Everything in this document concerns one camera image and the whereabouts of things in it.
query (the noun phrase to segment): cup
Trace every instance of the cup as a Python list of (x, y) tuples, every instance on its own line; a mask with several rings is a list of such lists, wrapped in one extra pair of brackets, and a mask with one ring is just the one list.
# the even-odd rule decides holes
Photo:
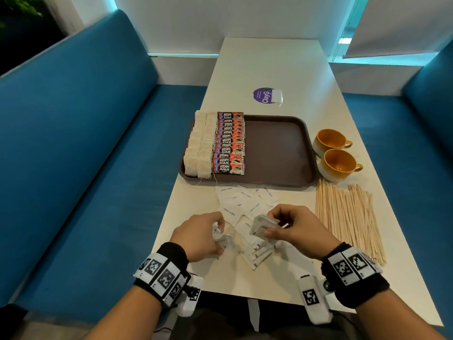
[(341, 149), (327, 150), (318, 164), (319, 172), (326, 180), (339, 183), (351, 175), (363, 169), (354, 156)]
[(313, 141), (313, 149), (319, 157), (323, 157), (324, 153), (329, 149), (351, 148), (352, 142), (346, 140), (346, 137), (336, 130), (324, 129), (316, 134)]

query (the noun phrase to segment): black wristband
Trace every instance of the black wristband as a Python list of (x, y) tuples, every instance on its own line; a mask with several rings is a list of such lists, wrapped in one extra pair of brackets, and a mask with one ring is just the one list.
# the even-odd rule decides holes
[[(356, 267), (346, 263), (347, 259), (345, 258), (345, 264), (347, 265), (346, 270), (350, 270), (351, 274), (355, 274), (359, 278), (354, 283), (348, 283), (347, 285), (340, 277), (340, 273), (336, 271), (334, 266), (330, 263), (329, 258), (338, 253), (342, 253), (351, 247), (352, 246), (343, 242), (330, 252), (322, 259), (323, 264), (321, 265), (321, 272), (328, 280), (331, 289), (335, 291), (335, 296), (338, 301), (348, 308), (355, 309), (379, 292), (388, 290), (390, 285), (387, 280), (378, 273), (362, 278)], [(362, 259), (365, 266), (371, 267), (370, 263), (367, 262), (365, 258), (362, 257)]]
[[(187, 259), (187, 255), (186, 255), (186, 252), (184, 251), (184, 249), (180, 245), (178, 245), (176, 243), (173, 243), (173, 242), (166, 242), (163, 245), (161, 245), (160, 248), (157, 250), (157, 253), (160, 254), (161, 257), (162, 256), (165, 257), (164, 260), (167, 259), (167, 261), (166, 261), (167, 263), (168, 262), (173, 263), (174, 267), (176, 267), (180, 271), (181, 278), (177, 279), (176, 276), (173, 276), (172, 281), (175, 281), (175, 280), (177, 280), (177, 281), (174, 282), (174, 283), (170, 283), (169, 284), (170, 288), (172, 288), (174, 286), (174, 289), (170, 293), (170, 297), (172, 297), (172, 299), (170, 301), (172, 302), (173, 300), (176, 299), (176, 296), (181, 292), (183, 286), (185, 284), (187, 284), (187, 281), (190, 278), (190, 275), (187, 273), (187, 265), (189, 264), (189, 261)], [(142, 270), (145, 270), (145, 272), (146, 272), (146, 270), (147, 270), (146, 266), (153, 264), (153, 262), (149, 263), (150, 262), (149, 258), (147, 260), (145, 260), (145, 262), (139, 267), (137, 272), (141, 272)], [(155, 274), (157, 276), (157, 275), (162, 273), (162, 271), (163, 271), (163, 269), (165, 269), (166, 265), (162, 266), (160, 263), (157, 263), (155, 267), (156, 267), (155, 272), (152, 272), (151, 270), (148, 270), (148, 273), (152, 273), (153, 275)], [(138, 276), (136, 274), (135, 274), (136, 280), (134, 282), (134, 285), (142, 288), (143, 290), (145, 290), (147, 292), (149, 292), (158, 301), (160, 301), (163, 306), (165, 306), (165, 303), (164, 303), (165, 301), (164, 301), (163, 297), (166, 297), (167, 293), (170, 290), (167, 291), (163, 296), (160, 296), (155, 291), (155, 289), (153, 289), (151, 287), (152, 286), (152, 282), (154, 280), (150, 281), (149, 283), (147, 283), (146, 281), (143, 280), (141, 275)]]

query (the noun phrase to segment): round purple sticker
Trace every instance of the round purple sticker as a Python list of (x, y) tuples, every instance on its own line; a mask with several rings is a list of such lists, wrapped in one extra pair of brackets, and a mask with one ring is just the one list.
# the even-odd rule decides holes
[(272, 102), (272, 91), (273, 88), (265, 87), (265, 88), (258, 88), (256, 91), (253, 92), (253, 98), (257, 102), (262, 102), (263, 104), (275, 104)]

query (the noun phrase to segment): brown tray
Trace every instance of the brown tray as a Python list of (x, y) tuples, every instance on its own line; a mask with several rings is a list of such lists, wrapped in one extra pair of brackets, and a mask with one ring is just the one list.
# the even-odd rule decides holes
[[(219, 183), (259, 183), (285, 187), (315, 185), (320, 177), (307, 125), (296, 117), (244, 115), (246, 121), (245, 174), (215, 174)], [(200, 182), (184, 174), (181, 159), (179, 174), (189, 182)], [(214, 178), (201, 181), (215, 181)]]

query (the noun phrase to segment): blue seat cushion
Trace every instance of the blue seat cushion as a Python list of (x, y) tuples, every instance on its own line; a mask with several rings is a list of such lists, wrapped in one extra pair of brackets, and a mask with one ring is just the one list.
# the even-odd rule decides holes
[(31, 273), (157, 78), (122, 11), (0, 78), (0, 306)]
[(200, 86), (156, 87), (17, 304), (95, 323), (130, 289), (153, 247), (205, 92)]
[(453, 41), (403, 88), (404, 95), (453, 157)]
[(438, 312), (453, 330), (453, 165), (400, 97), (344, 94)]

